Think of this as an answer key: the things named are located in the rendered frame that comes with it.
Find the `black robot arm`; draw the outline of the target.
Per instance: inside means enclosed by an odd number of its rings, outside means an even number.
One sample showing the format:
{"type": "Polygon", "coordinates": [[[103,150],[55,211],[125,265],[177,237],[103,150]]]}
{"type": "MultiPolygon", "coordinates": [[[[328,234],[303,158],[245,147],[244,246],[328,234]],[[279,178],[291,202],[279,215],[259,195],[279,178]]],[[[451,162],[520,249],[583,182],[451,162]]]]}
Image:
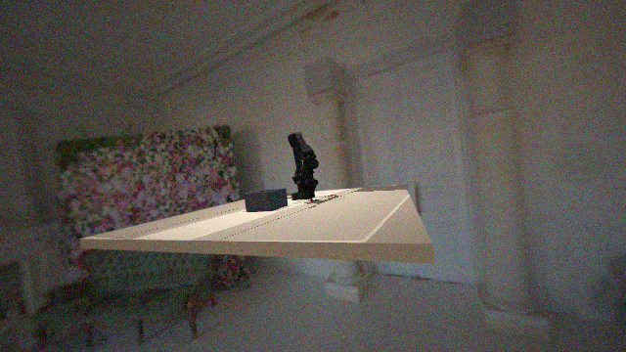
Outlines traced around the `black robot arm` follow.
{"type": "Polygon", "coordinates": [[[294,160],[296,165],[295,175],[292,177],[295,184],[298,187],[298,193],[304,193],[301,184],[297,183],[300,180],[304,180],[305,174],[302,172],[305,169],[316,169],[319,162],[315,153],[310,146],[306,145],[301,132],[295,132],[288,135],[288,140],[293,148],[294,160]],[[303,160],[303,165],[302,165],[303,160]]]}

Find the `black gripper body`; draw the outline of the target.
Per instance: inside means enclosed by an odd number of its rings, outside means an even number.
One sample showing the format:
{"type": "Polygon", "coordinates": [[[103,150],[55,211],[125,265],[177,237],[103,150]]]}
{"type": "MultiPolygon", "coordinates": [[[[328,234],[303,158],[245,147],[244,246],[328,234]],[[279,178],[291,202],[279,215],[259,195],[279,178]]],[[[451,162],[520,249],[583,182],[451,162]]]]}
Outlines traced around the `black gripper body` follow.
{"type": "Polygon", "coordinates": [[[301,184],[301,185],[318,185],[318,181],[316,179],[313,179],[314,171],[312,169],[305,169],[302,172],[305,174],[305,178],[306,179],[300,180],[299,184],[301,184]]]}

